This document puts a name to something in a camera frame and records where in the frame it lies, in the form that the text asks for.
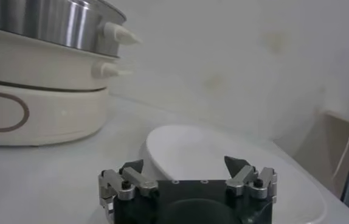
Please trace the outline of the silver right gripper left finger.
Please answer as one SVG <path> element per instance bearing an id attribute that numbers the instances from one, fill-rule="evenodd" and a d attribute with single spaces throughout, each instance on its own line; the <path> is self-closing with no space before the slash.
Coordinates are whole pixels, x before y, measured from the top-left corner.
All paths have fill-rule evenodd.
<path id="1" fill-rule="evenodd" d="M 117 197 L 122 201 L 132 200 L 136 192 L 144 197 L 156 192 L 158 182 L 142 175 L 143 160 L 126 162 L 118 171 L 103 170 L 98 176 L 100 201 L 112 201 Z"/>

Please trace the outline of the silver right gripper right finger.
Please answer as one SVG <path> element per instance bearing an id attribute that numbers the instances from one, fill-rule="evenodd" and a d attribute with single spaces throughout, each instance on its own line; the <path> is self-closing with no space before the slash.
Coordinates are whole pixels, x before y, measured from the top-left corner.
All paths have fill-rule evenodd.
<path id="1" fill-rule="evenodd" d="M 226 188 L 236 197 L 244 194 L 254 200 L 277 199 L 277 172 L 270 167 L 259 172 L 245 159 L 225 156 L 224 162 L 231 176 L 226 180 Z"/>

